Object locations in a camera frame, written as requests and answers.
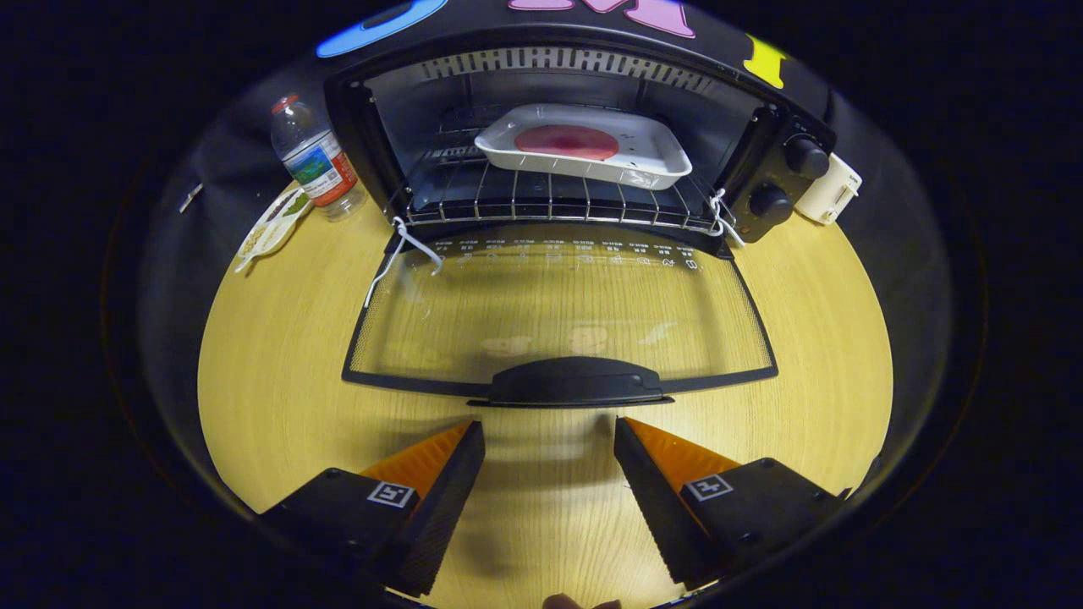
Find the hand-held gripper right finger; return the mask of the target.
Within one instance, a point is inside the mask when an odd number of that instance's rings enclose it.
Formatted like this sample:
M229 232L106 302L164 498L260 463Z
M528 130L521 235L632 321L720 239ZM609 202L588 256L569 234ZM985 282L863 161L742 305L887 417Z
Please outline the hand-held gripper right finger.
M742 464L619 417L613 453L674 582L700 589L764 563L839 510L832 493L774 458Z

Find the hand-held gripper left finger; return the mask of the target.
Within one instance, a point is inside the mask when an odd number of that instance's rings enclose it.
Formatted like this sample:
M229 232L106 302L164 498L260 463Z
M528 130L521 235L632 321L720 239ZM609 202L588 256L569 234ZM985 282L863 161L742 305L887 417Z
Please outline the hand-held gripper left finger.
M484 457L482 424L465 420L361 472L326 468L256 524L349 582L425 596Z

